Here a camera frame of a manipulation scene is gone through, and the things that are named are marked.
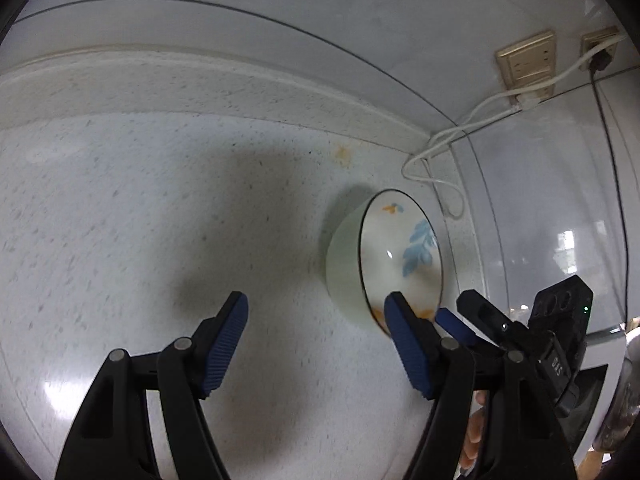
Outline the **right hand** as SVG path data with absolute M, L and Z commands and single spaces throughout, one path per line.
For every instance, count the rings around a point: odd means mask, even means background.
M 469 418 L 468 428 L 463 441 L 462 451 L 459 458 L 459 466 L 463 470 L 470 469 L 476 462 L 480 452 L 480 441 L 483 437 L 485 427 L 485 404 L 488 392 L 478 390 L 475 393 L 475 401 L 480 406 Z

